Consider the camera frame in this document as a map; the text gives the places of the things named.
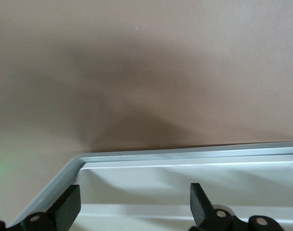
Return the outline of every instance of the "white tray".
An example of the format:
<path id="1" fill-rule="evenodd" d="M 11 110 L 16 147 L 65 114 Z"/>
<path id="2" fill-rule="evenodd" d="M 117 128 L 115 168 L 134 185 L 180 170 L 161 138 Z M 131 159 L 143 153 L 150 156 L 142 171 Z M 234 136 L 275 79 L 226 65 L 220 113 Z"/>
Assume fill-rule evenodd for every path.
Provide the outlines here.
<path id="1" fill-rule="evenodd" d="M 293 231 L 293 142 L 84 154 L 72 160 L 17 218 L 80 185 L 71 231 L 187 231 L 195 225 L 190 183 L 244 221 L 275 219 Z"/>

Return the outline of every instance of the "tray rim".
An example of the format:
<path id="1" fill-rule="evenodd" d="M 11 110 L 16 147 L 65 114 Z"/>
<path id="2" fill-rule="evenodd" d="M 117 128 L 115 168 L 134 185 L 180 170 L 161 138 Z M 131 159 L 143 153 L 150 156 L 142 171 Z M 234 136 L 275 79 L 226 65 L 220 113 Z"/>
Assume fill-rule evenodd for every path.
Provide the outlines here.
<path id="1" fill-rule="evenodd" d="M 293 141 L 80 154 L 72 158 L 49 181 L 38 195 L 14 219 L 11 225 L 20 222 L 33 211 L 51 205 L 70 184 L 75 182 L 79 170 L 85 163 L 286 154 L 293 154 Z"/>

